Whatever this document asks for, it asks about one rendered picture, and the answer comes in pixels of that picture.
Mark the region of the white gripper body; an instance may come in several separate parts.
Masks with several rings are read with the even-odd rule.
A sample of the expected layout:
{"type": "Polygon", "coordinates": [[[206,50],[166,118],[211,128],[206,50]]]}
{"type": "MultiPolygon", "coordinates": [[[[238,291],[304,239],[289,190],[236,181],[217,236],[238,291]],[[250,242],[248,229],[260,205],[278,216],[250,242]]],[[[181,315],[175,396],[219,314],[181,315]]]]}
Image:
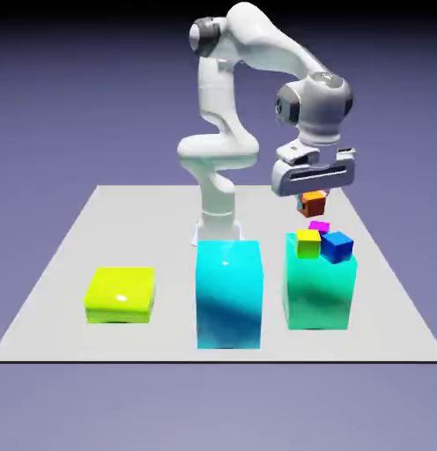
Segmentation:
{"type": "Polygon", "coordinates": [[[330,164],[316,162],[317,153],[279,156],[271,176],[277,196],[299,196],[311,191],[327,191],[350,185],[355,176],[355,154],[338,153],[330,164]]]}

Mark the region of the small orange cube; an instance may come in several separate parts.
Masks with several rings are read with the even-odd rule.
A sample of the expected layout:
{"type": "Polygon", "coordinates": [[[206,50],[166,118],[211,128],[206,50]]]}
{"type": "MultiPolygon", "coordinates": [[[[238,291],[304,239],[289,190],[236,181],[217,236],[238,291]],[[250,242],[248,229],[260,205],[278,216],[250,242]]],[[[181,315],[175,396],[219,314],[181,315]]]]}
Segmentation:
{"type": "Polygon", "coordinates": [[[326,198],[326,193],[321,190],[303,193],[299,197],[298,211],[305,218],[321,216],[325,211],[326,198]]]}

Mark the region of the small yellow cube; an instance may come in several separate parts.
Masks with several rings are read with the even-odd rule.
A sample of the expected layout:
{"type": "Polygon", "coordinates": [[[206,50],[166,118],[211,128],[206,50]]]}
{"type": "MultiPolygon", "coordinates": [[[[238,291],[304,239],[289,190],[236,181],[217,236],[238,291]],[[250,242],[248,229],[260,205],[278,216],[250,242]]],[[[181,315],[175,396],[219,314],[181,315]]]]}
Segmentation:
{"type": "Polygon", "coordinates": [[[300,259],[316,259],[321,253],[322,238],[315,229],[296,231],[296,255],[300,259]]]}

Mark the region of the small blue cube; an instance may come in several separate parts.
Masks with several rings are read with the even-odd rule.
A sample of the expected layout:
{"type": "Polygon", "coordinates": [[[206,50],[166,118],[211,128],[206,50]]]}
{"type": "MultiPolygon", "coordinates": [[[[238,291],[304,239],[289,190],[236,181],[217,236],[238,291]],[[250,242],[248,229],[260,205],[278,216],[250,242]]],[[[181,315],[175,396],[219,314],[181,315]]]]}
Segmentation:
{"type": "Polygon", "coordinates": [[[321,256],[332,264],[352,258],[354,241],[342,232],[325,233],[321,237],[321,256]]]}

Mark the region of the large teal box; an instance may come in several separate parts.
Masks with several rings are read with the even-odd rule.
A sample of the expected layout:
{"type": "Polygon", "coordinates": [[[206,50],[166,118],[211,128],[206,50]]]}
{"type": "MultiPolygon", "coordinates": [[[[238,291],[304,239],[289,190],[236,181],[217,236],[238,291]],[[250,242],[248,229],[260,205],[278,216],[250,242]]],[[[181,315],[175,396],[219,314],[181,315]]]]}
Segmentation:
{"type": "Polygon", "coordinates": [[[358,262],[352,258],[332,264],[296,255],[296,232],[285,236],[282,301],[290,330],[348,327],[358,262]]]}

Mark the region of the large cyan box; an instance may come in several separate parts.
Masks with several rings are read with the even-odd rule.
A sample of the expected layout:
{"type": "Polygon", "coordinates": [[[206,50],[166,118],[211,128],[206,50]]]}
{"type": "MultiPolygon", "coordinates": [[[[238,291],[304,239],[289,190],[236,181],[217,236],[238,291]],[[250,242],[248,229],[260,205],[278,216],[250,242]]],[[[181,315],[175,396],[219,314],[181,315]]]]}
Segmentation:
{"type": "Polygon", "coordinates": [[[200,240],[196,248],[199,349],[258,349],[263,264],[256,240],[200,240]]]}

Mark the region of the large yellow box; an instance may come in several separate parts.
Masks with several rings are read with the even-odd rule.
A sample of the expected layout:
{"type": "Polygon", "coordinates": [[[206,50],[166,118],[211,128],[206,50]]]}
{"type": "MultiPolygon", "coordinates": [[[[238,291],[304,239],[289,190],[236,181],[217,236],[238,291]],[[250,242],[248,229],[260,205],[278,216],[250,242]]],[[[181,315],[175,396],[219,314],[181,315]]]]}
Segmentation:
{"type": "Polygon", "coordinates": [[[155,269],[99,267],[84,297],[89,323],[148,323],[155,298],[155,269]]]}

